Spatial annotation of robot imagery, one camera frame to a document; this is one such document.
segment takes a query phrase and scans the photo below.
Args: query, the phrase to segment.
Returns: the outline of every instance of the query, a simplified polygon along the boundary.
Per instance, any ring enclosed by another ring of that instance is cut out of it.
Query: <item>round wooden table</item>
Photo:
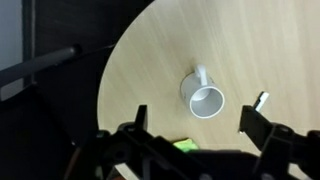
[[[242,105],[261,91],[270,93],[261,110],[270,121],[304,135],[320,129],[319,9],[315,0],[156,0],[110,56],[98,99],[100,129],[115,132],[147,104],[154,136],[257,154],[237,129]],[[180,96],[181,81],[198,63],[226,99],[210,120],[195,118]]]

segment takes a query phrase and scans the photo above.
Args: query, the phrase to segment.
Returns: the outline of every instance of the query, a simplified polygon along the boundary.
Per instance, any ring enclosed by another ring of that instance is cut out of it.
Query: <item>white mug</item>
[[[204,65],[197,65],[195,72],[182,81],[181,94],[192,114],[201,119],[217,115],[224,106],[224,95],[207,75]]]

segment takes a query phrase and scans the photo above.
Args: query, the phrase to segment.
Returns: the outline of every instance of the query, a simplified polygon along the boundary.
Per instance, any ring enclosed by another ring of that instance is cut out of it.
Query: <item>gray wall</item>
[[[22,62],[22,4],[21,0],[0,0],[0,70]],[[7,98],[22,89],[18,80],[1,89]]]

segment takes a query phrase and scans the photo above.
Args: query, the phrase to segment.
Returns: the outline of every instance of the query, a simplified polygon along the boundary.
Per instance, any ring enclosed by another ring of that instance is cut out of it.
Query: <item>green object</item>
[[[177,142],[173,143],[173,145],[183,152],[189,152],[191,150],[199,149],[199,147],[190,138],[182,140],[182,141],[177,141]]]

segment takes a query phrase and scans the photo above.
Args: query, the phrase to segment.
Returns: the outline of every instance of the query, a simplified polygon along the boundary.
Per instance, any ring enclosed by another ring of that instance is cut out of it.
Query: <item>mug handle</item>
[[[200,78],[201,86],[208,85],[206,67],[203,64],[198,64],[195,68],[195,74]]]

